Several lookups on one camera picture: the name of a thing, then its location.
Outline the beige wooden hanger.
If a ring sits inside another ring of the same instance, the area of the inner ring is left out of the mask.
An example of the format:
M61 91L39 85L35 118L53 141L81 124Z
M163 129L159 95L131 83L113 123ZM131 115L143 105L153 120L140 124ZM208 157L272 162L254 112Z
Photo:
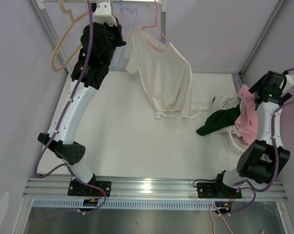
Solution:
M56 46L51 57L51 68L54 72L67 69L72 72L77 62L77 53L82 48L80 37L83 28L89 24L87 19L88 7L83 0L82 6L77 7L74 0L59 0L57 15L53 18L52 25L56 27Z

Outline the green and white t shirt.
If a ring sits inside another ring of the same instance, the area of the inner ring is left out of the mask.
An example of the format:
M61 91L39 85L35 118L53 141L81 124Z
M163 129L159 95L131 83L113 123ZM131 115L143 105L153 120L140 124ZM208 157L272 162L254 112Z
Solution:
M205 124L196 130L200 136L235 131L235 121L240 116L240 99L236 93L226 92L212 100L210 116Z

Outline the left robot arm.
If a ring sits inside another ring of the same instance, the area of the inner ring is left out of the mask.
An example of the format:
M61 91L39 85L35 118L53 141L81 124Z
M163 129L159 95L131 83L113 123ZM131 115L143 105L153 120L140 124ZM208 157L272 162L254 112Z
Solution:
M43 144L43 151L49 149L69 167L80 181L79 190L84 195L92 195L96 190L96 183L92 181L95 175L83 158L86 148L75 141L75 135L89 102L109 72L116 48L125 46L126 42L122 26L114 16L96 19L86 26L80 41L82 48L61 114L47 133L38 135L38 141Z

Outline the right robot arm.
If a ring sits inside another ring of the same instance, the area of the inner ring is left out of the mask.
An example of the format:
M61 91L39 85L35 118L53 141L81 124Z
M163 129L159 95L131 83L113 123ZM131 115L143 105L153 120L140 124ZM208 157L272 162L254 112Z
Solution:
M280 117L282 109L291 104L288 90L293 86L294 75L289 70L268 71L249 89L258 119L257 138L241 155L235 169L217 175L213 184L216 196L246 188L264 192L274 184L290 158L290 151L281 141Z

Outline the pink t shirt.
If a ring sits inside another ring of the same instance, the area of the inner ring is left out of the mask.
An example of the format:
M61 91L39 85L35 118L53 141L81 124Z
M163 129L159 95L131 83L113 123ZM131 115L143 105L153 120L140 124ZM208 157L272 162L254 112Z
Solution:
M242 85L237 96L240 99L240 116L235 121L237 132L245 144L251 145L257 138L258 117L254 94L249 92L249 87Z

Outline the blue hanger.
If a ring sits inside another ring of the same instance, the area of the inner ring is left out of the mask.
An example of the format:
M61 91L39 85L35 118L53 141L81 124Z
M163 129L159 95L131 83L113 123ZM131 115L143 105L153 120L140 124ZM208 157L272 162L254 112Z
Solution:
M117 47L116 51L113 54L111 68L113 71L123 70L123 63L125 60L125 51L131 42L131 34L136 25L138 18L138 11L136 8L129 8L124 6L123 1L119 0L119 13L115 16L119 20L120 25L122 26L122 37L126 42L125 46Z

